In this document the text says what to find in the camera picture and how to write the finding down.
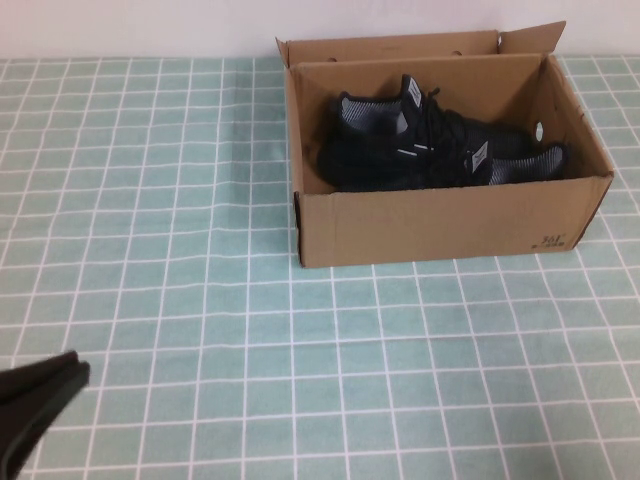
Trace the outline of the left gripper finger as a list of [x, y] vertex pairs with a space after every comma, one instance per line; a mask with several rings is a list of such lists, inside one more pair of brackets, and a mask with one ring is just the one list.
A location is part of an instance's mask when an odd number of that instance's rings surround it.
[[89, 383], [86, 361], [46, 384], [1, 403], [1, 477], [15, 479], [48, 427]]
[[1, 372], [1, 403], [14, 400], [36, 387], [50, 383], [54, 377], [79, 363], [78, 354], [68, 351], [31, 364]]

